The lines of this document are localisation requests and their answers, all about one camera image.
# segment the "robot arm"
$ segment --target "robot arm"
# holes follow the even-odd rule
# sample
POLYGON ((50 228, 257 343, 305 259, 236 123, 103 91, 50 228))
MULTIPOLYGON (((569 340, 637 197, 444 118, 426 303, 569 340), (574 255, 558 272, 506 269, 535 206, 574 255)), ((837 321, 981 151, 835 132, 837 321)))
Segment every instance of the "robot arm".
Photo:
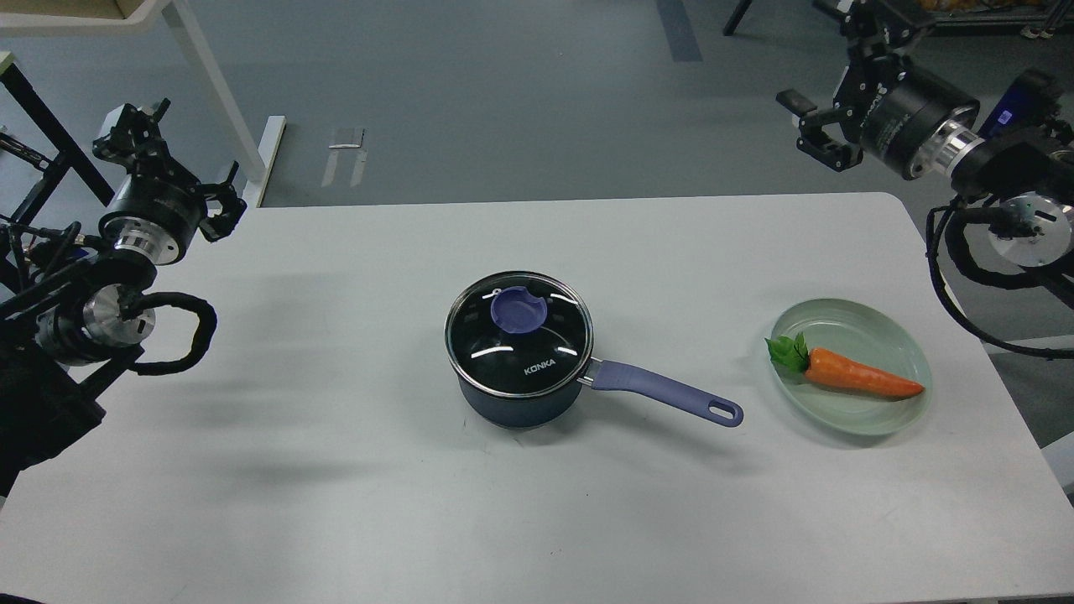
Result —
MULTIPOLYGON (((1026 71, 974 131, 981 103, 908 56, 933 28, 928 13, 912 0, 844 0, 836 14, 848 64, 832 106, 819 110, 794 89, 777 95, 797 116, 798 147, 836 171, 857 166, 868 153, 906 181, 942 174, 957 195, 939 228, 927 233, 934 284, 942 278, 932 244, 945 239, 969 278, 1004 289, 1044 287, 1074 308, 1074 131, 1059 119, 1055 80, 1026 71), (844 141, 824 132, 834 124, 844 141), (977 201, 982 207, 969 207, 977 201), (966 243, 970 225, 987 226, 992 247, 1020 273, 981 269, 966 243)), ((945 306, 956 314, 954 303, 945 306)), ((957 314, 963 327, 997 346, 1074 358, 1071 350, 1008 345, 957 314)))
POLYGON ((246 204, 232 186, 236 166, 203 184, 176 161, 160 134, 168 100, 151 111, 125 104, 105 119, 93 155, 127 171, 101 218, 99 235, 9 224, 2 231, 17 273, 15 296, 0 303, 0 498, 21 470, 59 455, 101 423, 97 403, 127 371, 186 371, 208 349, 216 313, 179 292, 145 293, 157 267, 178 262, 200 229, 213 242, 230 234, 246 204), (208 201, 221 211, 209 216, 208 201), (23 234, 43 243, 23 249, 23 234), (30 273, 28 268, 38 270, 30 273), (175 306, 199 318, 190 353, 142 363, 154 308, 175 306), (61 365, 103 363, 82 383, 61 365))

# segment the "green leaf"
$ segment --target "green leaf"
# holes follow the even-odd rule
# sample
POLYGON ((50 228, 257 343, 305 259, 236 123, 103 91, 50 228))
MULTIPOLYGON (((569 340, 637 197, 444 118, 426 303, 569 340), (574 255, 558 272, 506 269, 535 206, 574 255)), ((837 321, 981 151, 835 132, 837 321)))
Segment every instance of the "green leaf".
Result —
POLYGON ((779 363, 787 369, 801 373, 809 369, 809 348, 806 347, 806 336, 801 333, 792 340, 786 335, 781 335, 775 340, 765 339, 768 343, 768 356, 773 363, 779 363))

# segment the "light green plate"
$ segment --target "light green plate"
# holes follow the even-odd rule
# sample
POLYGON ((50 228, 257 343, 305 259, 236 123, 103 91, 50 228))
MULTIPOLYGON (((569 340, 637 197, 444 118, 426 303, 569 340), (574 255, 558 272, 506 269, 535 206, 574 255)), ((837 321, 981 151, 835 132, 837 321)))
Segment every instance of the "light green plate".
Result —
POLYGON ((848 300, 809 300, 777 319, 772 339, 794 337, 799 332, 806 333, 810 349, 828 348, 925 386, 916 397, 892 401, 811 384, 773 363, 777 383, 810 417, 843 432, 882 436, 902 430, 925 413, 932 392, 929 363, 913 337, 883 313, 848 300))

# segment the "cooking pot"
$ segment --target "cooking pot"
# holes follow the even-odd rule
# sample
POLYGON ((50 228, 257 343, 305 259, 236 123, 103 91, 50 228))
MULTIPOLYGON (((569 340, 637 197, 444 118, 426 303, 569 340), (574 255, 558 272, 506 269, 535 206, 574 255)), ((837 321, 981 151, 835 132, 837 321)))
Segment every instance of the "cooking pot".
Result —
POLYGON ((721 426, 742 422, 742 407, 727 399, 594 358, 585 303, 539 273, 497 273, 467 287, 448 314, 445 341, 466 401, 507 428, 554 419, 583 385, 637 392, 721 426))

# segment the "lid knob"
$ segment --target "lid knob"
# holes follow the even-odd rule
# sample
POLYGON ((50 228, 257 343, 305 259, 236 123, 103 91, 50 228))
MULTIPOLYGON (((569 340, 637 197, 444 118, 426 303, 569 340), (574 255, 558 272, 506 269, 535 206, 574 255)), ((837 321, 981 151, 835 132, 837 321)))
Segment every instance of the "lid knob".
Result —
POLYGON ((507 333, 529 333, 545 325, 548 303, 517 285, 499 291, 492 299, 492 322, 507 333))

